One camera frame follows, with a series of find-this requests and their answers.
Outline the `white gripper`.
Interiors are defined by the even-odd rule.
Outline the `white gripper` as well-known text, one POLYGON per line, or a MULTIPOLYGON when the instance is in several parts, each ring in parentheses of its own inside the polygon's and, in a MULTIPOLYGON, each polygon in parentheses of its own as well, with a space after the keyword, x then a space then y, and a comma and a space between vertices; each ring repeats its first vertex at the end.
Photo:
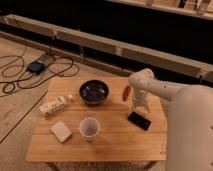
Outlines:
POLYGON ((145 90, 140 89, 133 89, 132 95, 132 105, 130 107, 130 111, 135 111, 138 107, 144 107, 145 109, 148 108, 148 92, 145 90))

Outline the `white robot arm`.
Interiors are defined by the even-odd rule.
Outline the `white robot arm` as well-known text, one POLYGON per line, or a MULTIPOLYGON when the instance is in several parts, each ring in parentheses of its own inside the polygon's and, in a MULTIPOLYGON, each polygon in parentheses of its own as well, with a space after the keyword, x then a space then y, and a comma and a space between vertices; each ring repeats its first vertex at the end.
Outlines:
POLYGON ((213 171, 213 88, 160 81, 151 69, 128 78, 133 106, 145 106, 150 92, 169 102, 166 171, 213 171))

